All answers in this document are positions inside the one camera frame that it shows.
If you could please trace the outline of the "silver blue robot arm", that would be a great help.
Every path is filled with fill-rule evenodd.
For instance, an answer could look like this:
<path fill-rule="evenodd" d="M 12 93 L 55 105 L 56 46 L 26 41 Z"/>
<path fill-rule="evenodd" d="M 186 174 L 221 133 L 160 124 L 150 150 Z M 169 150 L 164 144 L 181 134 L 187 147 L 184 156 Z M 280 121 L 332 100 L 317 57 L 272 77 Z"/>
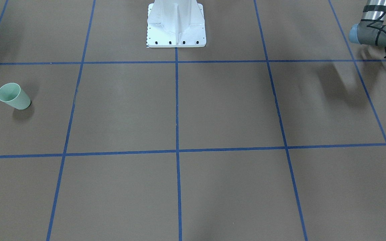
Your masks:
<path fill-rule="evenodd" d="M 349 31 L 349 41 L 360 45 L 378 46 L 385 50 L 386 61 L 386 0 L 368 0 L 359 23 Z"/>

